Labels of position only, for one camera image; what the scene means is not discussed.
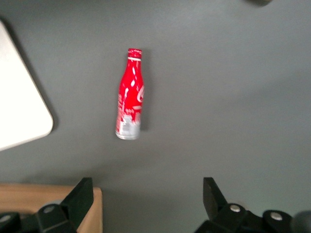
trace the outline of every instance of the red aluminum bottle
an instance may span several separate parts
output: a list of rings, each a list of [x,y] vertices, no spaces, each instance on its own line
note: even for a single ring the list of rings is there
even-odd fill
[[[139,137],[140,114],[144,97],[140,63],[141,50],[129,49],[118,99],[116,135],[121,139],[131,140]]]

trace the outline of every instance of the bottle cap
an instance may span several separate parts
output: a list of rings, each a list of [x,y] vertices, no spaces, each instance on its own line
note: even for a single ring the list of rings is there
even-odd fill
[[[141,58],[141,50],[139,49],[128,49],[128,57]]]

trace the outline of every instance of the coca-cola logo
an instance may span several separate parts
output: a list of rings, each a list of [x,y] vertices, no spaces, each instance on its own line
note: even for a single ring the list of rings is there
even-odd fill
[[[139,90],[138,92],[138,95],[137,95],[137,100],[139,103],[142,103],[142,100],[144,99],[144,86],[141,87],[141,89]]]

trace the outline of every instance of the gray table surface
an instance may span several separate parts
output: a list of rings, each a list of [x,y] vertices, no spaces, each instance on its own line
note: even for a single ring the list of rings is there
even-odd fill
[[[0,182],[103,190],[107,233],[194,232],[203,177],[261,215],[311,209],[311,1],[0,1],[54,118],[0,152]],[[143,50],[141,137],[115,136],[126,52]]]

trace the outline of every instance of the bottle neck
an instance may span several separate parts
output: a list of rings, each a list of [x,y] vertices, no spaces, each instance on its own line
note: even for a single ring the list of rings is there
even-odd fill
[[[141,59],[135,57],[128,57],[127,58],[127,67],[136,67],[140,69]]]

